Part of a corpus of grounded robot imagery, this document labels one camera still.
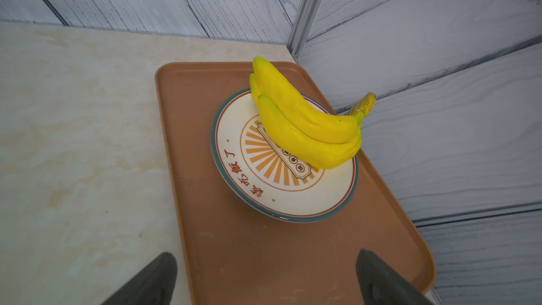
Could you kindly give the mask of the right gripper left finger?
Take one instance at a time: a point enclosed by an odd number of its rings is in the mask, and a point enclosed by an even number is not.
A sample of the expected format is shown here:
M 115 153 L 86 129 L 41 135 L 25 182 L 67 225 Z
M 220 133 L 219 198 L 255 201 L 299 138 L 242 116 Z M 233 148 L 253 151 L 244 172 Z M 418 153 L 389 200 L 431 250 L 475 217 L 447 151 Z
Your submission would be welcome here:
M 163 252 L 103 304 L 170 304 L 176 277 L 175 257 Z

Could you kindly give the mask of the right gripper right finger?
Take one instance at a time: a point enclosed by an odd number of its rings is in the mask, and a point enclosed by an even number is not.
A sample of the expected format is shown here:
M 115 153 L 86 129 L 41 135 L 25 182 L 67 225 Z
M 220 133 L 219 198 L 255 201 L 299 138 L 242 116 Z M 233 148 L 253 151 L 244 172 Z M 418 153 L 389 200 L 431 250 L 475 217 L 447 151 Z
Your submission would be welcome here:
M 356 272 L 365 304 L 431 304 L 399 273 L 374 252 L 362 249 Z

